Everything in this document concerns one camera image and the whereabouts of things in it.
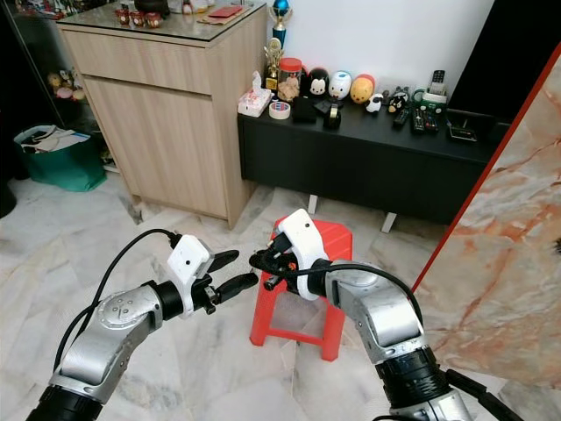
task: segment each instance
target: black tv console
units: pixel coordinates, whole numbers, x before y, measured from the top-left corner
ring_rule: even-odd
[[[393,128],[385,107],[374,117],[346,103],[339,129],[238,115],[242,176],[262,184],[449,224],[496,144],[459,143],[440,131]]]

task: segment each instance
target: green bag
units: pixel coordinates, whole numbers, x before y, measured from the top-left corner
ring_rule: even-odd
[[[45,153],[25,153],[21,142],[35,132],[47,132],[51,126],[38,125],[20,133],[14,142],[22,162],[36,182],[54,184],[70,191],[90,191],[107,179],[96,144],[92,138]]]

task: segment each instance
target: blue trophy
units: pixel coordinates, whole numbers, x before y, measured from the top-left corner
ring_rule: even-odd
[[[274,0],[273,6],[269,7],[269,16],[274,21],[273,36],[280,40],[280,45],[284,46],[284,39],[287,35],[285,24],[292,16],[292,8],[288,0]]]

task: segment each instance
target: white wall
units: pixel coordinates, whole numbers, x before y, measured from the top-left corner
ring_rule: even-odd
[[[452,92],[493,0],[289,0],[285,57],[311,69],[348,70],[426,87],[446,71]],[[268,36],[272,20],[269,20]]]

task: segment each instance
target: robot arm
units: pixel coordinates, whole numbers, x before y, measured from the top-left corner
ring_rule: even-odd
[[[150,281],[103,299],[54,370],[28,421],[95,420],[127,369],[132,352],[165,320],[188,317],[200,308],[213,313],[216,305],[258,282],[250,272],[216,289],[211,285],[209,274],[237,257],[237,251],[213,254],[197,238],[182,236],[168,260],[173,281]]]
[[[472,421],[453,384],[476,396],[499,420],[522,421],[484,386],[440,370],[416,299],[401,281],[371,265],[326,260],[321,236],[305,210],[284,219],[276,234],[250,264],[274,275],[266,289],[286,280],[289,291],[309,300],[324,296],[354,321],[391,404],[391,415],[377,419]]]

